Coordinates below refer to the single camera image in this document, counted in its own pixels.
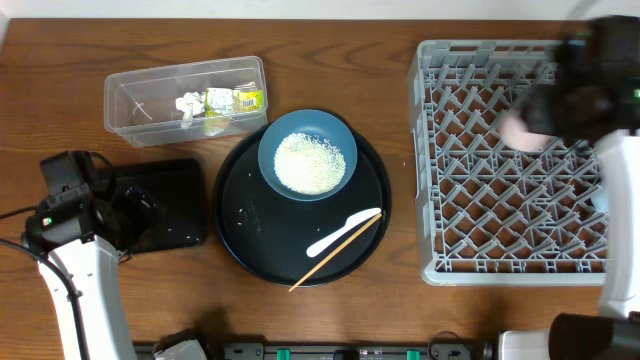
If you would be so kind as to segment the white pink cup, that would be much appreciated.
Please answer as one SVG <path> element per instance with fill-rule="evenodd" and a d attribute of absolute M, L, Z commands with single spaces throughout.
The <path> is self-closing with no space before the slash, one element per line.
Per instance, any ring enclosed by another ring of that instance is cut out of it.
<path fill-rule="evenodd" d="M 519 113 L 513 111 L 508 111 L 501 117 L 498 132 L 509 148 L 520 152 L 541 152 L 552 140 L 549 135 L 529 132 Z"/>

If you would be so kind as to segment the white tissue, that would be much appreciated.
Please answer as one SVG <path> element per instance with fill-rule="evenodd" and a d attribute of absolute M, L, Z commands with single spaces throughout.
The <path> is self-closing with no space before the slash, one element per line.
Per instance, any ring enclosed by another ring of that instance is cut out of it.
<path fill-rule="evenodd" d="M 187 129 L 196 116 L 205 113 L 205 95 L 198 92 L 187 92 L 175 100 L 175 107 L 182 113 L 181 128 Z"/>

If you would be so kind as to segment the yellow green snack wrapper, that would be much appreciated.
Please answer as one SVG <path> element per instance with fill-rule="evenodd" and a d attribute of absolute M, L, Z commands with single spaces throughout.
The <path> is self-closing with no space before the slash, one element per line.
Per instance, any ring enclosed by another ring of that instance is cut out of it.
<path fill-rule="evenodd" d="M 234 89 L 207 88 L 201 95 L 204 104 L 204 133 L 213 137 L 224 131 L 235 114 L 260 110 L 265 104 L 262 90 L 254 82 L 239 85 Z"/>

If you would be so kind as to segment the blue plate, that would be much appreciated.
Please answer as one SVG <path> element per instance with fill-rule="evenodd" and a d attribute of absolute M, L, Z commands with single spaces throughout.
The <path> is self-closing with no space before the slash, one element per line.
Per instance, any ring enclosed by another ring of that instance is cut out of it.
<path fill-rule="evenodd" d="M 314 140 L 328 141 L 344 156 L 345 173 L 331 190 L 318 195 L 306 195 L 287 188 L 275 171 L 275 154 L 286 136 L 302 133 Z M 341 190 L 351 179 L 358 163 L 358 149 L 351 129 L 337 116 L 328 112 L 305 109 L 283 115 L 271 123 L 258 147 L 258 164 L 263 178 L 273 190 L 289 199 L 309 202 L 328 198 Z"/>

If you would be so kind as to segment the pile of white rice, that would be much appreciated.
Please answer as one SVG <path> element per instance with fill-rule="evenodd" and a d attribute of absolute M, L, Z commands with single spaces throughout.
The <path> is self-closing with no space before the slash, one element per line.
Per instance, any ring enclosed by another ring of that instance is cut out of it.
<path fill-rule="evenodd" d="M 328 140 L 293 133 L 277 147 L 274 170 L 286 188 L 303 195 L 321 195 L 341 182 L 346 161 Z"/>

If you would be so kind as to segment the light blue cup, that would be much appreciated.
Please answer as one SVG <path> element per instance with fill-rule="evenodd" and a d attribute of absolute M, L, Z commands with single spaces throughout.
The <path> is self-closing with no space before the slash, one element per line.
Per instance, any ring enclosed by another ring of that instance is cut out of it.
<path fill-rule="evenodd" d="M 609 211 L 608 195 L 602 187 L 598 187 L 593 191 L 590 201 L 598 213 L 607 213 Z"/>

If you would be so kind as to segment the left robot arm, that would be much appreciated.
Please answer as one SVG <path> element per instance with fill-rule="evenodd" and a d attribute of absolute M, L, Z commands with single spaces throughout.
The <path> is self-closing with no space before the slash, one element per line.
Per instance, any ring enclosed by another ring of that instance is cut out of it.
<path fill-rule="evenodd" d="M 23 242 L 53 300 L 65 358 L 134 359 L 118 267 L 156 217 L 141 191 L 116 194 L 114 171 L 94 165 L 99 157 L 76 150 L 41 161 L 48 195 Z"/>

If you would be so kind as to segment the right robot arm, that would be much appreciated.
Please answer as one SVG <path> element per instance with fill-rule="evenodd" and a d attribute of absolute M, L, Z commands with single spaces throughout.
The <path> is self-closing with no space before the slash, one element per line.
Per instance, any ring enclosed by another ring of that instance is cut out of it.
<path fill-rule="evenodd" d="M 561 313 L 547 330 L 506 331 L 497 359 L 639 356 L 639 20 L 591 20 L 555 50 L 559 77 L 536 85 L 498 121 L 507 146 L 533 152 L 554 137 L 586 140 L 608 201 L 608 265 L 596 316 Z"/>

